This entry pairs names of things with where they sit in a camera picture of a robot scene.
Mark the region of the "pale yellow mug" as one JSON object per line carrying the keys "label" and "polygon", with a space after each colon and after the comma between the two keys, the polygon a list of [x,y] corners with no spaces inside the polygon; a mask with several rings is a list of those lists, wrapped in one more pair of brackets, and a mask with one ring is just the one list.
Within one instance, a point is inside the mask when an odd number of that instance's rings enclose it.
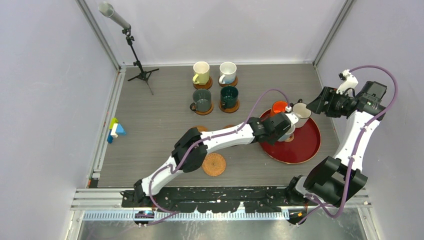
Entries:
{"label": "pale yellow mug", "polygon": [[193,65],[194,76],[192,82],[195,85],[206,85],[210,78],[210,65],[205,61],[198,61]]}

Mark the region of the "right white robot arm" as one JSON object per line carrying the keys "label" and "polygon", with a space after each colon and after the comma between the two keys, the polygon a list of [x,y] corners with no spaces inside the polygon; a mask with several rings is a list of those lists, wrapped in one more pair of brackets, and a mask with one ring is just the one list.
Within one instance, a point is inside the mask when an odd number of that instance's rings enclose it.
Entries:
{"label": "right white robot arm", "polygon": [[285,189],[288,203],[306,203],[306,194],[312,194],[339,208],[365,186],[368,178],[362,174],[363,155],[384,117],[385,106],[381,101],[386,91],[387,86],[376,81],[367,81],[356,96],[326,86],[307,104],[307,109],[315,114],[325,113],[330,118],[345,116],[347,129],[334,156],[326,157],[307,176],[292,178]]}

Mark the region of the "red round tray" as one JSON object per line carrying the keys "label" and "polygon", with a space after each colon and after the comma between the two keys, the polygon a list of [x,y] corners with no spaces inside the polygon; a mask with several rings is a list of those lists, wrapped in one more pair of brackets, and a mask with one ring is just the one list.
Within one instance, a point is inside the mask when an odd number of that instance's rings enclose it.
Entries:
{"label": "red round tray", "polygon": [[268,156],[278,162],[301,164],[317,154],[321,141],[318,125],[310,118],[303,127],[295,129],[287,141],[277,141],[274,144],[261,142],[260,146]]}

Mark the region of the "white mug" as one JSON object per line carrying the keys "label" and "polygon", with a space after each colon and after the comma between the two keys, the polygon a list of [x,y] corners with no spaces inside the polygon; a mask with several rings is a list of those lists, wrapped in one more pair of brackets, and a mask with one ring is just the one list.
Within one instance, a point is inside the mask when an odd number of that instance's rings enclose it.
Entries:
{"label": "white mug", "polygon": [[236,75],[237,75],[237,66],[235,63],[230,61],[223,62],[219,66],[219,71],[220,71],[220,77],[218,80],[219,84],[227,85],[227,84],[232,84],[235,81]]}

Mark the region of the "cream mug black rim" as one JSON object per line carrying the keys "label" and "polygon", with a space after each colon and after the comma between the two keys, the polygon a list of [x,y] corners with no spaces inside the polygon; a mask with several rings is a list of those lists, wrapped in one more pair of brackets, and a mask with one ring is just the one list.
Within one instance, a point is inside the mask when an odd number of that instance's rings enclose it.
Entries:
{"label": "cream mug black rim", "polygon": [[292,111],[298,118],[298,122],[295,124],[297,129],[302,128],[312,115],[312,111],[307,108],[307,104],[301,98],[292,104]]}

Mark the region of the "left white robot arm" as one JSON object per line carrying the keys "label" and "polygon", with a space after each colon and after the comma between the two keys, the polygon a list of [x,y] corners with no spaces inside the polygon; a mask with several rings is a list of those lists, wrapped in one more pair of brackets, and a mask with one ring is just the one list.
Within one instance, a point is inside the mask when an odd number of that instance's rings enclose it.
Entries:
{"label": "left white robot arm", "polygon": [[292,112],[268,117],[249,117],[244,122],[215,131],[189,129],[174,145],[169,158],[157,170],[134,185],[133,200],[148,207],[155,195],[171,180],[200,168],[208,154],[238,145],[269,143],[273,145],[291,129],[299,118]]}

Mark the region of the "woven rattan coaster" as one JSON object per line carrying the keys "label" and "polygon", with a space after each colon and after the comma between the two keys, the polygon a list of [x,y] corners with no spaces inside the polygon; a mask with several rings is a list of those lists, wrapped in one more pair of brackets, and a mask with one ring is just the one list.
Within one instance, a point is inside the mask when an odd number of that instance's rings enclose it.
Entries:
{"label": "woven rattan coaster", "polygon": [[219,153],[207,154],[201,165],[203,171],[211,177],[221,175],[225,171],[226,166],[225,158]]}

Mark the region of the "dark green mug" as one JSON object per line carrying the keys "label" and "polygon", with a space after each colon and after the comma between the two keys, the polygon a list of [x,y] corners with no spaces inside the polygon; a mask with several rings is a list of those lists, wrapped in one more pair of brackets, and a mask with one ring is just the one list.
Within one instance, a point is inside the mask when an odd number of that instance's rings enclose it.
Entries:
{"label": "dark green mug", "polygon": [[223,109],[231,109],[237,105],[239,91],[234,86],[225,86],[220,91],[220,106]]}

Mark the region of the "orange mug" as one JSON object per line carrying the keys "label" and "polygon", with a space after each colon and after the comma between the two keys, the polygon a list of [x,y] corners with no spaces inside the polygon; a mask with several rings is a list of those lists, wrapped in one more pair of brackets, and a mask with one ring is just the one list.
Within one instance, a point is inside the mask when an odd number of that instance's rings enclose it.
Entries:
{"label": "orange mug", "polygon": [[274,102],[271,106],[269,116],[273,117],[276,114],[285,113],[286,108],[288,106],[289,106],[289,104],[286,101],[279,100],[279,101]]}

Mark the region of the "dark grey mug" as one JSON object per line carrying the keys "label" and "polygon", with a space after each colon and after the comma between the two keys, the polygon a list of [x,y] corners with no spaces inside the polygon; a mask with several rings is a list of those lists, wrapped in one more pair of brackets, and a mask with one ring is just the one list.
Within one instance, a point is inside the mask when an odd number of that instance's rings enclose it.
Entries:
{"label": "dark grey mug", "polygon": [[212,107],[212,95],[208,89],[195,90],[192,100],[189,109],[193,112],[206,113]]}

